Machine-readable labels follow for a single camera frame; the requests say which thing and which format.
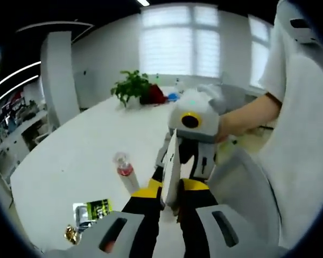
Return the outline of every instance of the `hand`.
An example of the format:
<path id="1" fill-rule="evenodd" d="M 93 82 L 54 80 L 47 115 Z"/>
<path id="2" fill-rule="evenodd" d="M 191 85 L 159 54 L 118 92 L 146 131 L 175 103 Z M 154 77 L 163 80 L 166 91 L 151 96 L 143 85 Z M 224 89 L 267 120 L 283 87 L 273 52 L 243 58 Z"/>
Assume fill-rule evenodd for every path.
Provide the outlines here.
<path id="1" fill-rule="evenodd" d="M 215 142 L 221 143 L 226 141 L 229 135 L 241 136 L 244 133 L 245 129 L 237 123 L 237 117 L 234 112 L 226 113 L 220 116 Z"/>
<path id="2" fill-rule="evenodd" d="M 226 141 L 227 139 L 228 139 L 228 135 L 224 135 L 224 136 L 219 136 L 219 135 L 218 135 L 218 136 L 216 137 L 215 142 L 219 144 L 219 143 L 221 143 L 221 142 Z"/>

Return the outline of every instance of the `white pillar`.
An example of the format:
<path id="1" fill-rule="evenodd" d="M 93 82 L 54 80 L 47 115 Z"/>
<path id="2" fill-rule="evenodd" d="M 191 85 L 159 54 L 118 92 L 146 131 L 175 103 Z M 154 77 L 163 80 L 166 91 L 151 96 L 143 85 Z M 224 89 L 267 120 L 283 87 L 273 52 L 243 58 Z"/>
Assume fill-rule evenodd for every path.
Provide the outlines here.
<path id="1" fill-rule="evenodd" d="M 50 122 L 59 127 L 80 113 L 72 68 L 71 32 L 51 32 L 41 47 L 41 78 Z"/>

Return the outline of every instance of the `red label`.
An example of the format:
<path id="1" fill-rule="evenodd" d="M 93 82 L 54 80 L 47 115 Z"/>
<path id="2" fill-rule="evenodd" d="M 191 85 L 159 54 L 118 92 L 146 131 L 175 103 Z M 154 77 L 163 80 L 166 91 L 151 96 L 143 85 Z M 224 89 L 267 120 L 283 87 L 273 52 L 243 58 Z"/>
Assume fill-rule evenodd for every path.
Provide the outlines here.
<path id="1" fill-rule="evenodd" d="M 121 169 L 118 168 L 117 172 L 121 175 L 121 176 L 129 176 L 131 173 L 133 173 L 133 167 L 130 165 L 129 168 L 127 169 Z"/>

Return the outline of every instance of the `human arm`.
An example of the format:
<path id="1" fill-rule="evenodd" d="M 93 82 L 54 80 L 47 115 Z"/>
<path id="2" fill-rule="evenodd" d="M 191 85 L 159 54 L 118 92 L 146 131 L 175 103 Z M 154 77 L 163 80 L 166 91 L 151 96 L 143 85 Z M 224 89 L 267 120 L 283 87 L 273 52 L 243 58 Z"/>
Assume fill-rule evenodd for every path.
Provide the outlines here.
<path id="1" fill-rule="evenodd" d="M 217 142 L 230 134 L 241 135 L 246 130 L 266 124 L 278 117 L 286 91 L 286 53 L 283 33 L 276 17 L 268 61 L 259 81 L 268 93 L 237 110 L 221 115 Z"/>
<path id="2" fill-rule="evenodd" d="M 221 116 L 217 141 L 227 135 L 242 135 L 249 129 L 256 128 L 275 120 L 281 109 L 281 102 L 267 93 L 240 109 Z"/>

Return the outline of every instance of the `small bottle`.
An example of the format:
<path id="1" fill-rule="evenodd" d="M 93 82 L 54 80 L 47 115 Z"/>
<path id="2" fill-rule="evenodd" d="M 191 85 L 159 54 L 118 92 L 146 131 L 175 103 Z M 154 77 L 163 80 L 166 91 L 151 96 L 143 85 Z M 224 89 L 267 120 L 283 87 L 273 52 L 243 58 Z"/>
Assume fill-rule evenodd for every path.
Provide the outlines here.
<path id="1" fill-rule="evenodd" d="M 175 88 L 176 88 L 178 94 L 180 94 L 180 95 L 183 94 L 183 92 L 184 92 L 184 83 L 181 82 L 179 78 L 176 78 Z"/>
<path id="2" fill-rule="evenodd" d="M 114 156 L 114 163 L 116 165 L 117 173 L 129 194 L 132 195 L 134 192 L 138 191 L 139 183 L 133 166 L 129 162 L 128 155 L 123 152 L 116 153 Z"/>

